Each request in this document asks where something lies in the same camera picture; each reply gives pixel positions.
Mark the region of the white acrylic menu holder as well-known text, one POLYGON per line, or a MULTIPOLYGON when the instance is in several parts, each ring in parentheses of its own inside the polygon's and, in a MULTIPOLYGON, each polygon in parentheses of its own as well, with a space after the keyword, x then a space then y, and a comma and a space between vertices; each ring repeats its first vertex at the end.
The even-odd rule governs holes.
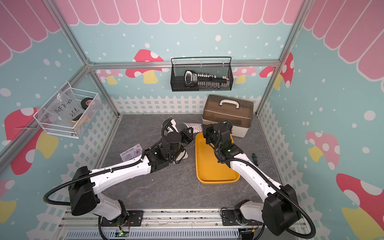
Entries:
POLYGON ((164 136, 165 154, 168 160, 179 164, 188 157, 186 149, 182 145, 182 135, 178 132, 176 121, 169 118, 166 124, 167 135, 164 136))

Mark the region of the food menu card with photos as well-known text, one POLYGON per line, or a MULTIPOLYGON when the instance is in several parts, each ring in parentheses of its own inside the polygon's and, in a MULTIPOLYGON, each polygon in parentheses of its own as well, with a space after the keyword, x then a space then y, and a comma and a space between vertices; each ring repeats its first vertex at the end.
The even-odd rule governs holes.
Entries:
POLYGON ((201 133, 203 131, 202 124, 197 123, 183 123, 186 126, 187 132, 193 134, 201 133))

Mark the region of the pink dessert menu card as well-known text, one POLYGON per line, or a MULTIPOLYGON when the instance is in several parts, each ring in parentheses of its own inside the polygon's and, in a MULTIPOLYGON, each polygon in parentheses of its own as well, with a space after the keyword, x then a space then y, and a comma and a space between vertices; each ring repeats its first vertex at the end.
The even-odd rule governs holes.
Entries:
POLYGON ((128 150, 124 151, 123 153, 120 153, 120 157, 123 162, 127 162, 130 160, 133 160, 137 157, 140 157, 142 155, 143 148, 141 147, 140 144, 137 144, 128 150))

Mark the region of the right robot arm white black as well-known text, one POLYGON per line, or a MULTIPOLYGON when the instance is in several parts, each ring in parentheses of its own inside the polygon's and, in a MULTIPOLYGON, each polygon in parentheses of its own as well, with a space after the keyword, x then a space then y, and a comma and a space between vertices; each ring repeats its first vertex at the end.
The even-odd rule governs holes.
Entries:
POLYGON ((218 162, 240 174, 263 200, 263 203, 243 202, 239 207, 241 216, 263 223, 263 228, 268 228, 276 236, 288 232, 301 239, 314 238, 316 226, 309 214, 300 207, 294 188, 283 186, 265 175, 232 142, 232 128, 232 123, 224 120, 216 124, 203 124, 202 133, 206 144, 213 148, 218 162))

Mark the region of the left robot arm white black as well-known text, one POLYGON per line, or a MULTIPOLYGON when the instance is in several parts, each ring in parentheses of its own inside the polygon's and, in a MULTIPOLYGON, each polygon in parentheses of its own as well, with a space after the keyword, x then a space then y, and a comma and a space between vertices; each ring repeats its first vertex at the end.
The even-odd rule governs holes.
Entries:
POLYGON ((73 179, 48 191, 43 201, 49 205, 69 206, 74 216, 88 213, 109 221, 126 219, 128 213, 121 200, 113 200, 103 191, 121 182, 148 175, 179 164, 188 154, 186 146, 194 140, 192 127, 178 130, 173 118, 164 121, 161 139, 138 157, 101 169, 78 168, 73 179))

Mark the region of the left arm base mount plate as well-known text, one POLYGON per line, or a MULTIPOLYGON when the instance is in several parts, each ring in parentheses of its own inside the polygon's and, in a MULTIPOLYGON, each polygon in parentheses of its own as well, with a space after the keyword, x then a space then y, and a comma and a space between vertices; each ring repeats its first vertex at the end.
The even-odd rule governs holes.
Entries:
POLYGON ((120 214, 114 220, 102 218, 102 227, 140 227, 143 220, 144 211, 129 210, 120 214))

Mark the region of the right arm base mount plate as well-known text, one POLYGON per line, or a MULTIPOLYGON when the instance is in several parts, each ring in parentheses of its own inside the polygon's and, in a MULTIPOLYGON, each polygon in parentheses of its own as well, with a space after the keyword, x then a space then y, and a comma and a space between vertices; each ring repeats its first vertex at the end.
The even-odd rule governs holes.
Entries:
POLYGON ((262 225, 261 222, 255 220, 247 220, 239 210, 221 208, 220 216, 223 226, 255 226, 262 225))

